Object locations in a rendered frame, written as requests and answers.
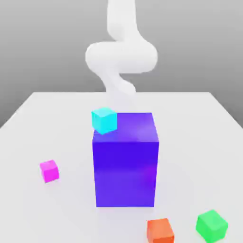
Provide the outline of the small cyan cube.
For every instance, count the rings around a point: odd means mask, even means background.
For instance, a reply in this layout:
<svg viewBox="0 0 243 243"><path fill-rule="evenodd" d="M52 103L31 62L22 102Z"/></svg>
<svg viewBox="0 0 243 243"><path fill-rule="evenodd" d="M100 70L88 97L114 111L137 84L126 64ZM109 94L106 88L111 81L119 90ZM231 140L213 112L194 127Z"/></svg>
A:
<svg viewBox="0 0 243 243"><path fill-rule="evenodd" d="M106 134L117 130L117 113L110 108L93 110L92 127L100 134Z"/></svg>

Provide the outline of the small green cube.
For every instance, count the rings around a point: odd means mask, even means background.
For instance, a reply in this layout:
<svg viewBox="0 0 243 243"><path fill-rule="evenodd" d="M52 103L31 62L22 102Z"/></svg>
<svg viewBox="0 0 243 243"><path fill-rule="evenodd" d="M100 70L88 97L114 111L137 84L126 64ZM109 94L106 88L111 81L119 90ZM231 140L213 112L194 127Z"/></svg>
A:
<svg viewBox="0 0 243 243"><path fill-rule="evenodd" d="M206 243L224 239L227 229L228 223L213 209L200 214L197 218L196 231Z"/></svg>

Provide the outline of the large purple box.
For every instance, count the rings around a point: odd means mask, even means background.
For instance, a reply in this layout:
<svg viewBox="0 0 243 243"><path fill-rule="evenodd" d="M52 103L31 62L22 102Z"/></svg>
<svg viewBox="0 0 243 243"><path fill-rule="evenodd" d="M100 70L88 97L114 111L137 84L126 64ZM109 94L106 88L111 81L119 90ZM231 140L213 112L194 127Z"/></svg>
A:
<svg viewBox="0 0 243 243"><path fill-rule="evenodd" d="M150 112L119 113L117 130L94 132L97 207L153 207L159 138Z"/></svg>

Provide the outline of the small orange cube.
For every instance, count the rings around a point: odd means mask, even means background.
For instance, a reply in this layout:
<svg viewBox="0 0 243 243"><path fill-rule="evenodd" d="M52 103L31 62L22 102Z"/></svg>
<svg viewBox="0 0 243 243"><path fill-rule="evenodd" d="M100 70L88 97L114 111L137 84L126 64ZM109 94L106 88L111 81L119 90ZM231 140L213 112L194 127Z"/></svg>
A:
<svg viewBox="0 0 243 243"><path fill-rule="evenodd" d="M175 235L167 218L147 222L149 243L174 243Z"/></svg>

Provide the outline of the small magenta cube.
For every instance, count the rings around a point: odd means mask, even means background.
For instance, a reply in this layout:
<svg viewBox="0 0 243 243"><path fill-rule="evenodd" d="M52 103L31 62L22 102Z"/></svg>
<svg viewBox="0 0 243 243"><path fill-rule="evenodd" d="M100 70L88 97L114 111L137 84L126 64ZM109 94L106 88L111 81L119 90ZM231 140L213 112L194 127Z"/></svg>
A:
<svg viewBox="0 0 243 243"><path fill-rule="evenodd" d="M54 160L40 163L41 174L45 183L59 179L58 167Z"/></svg>

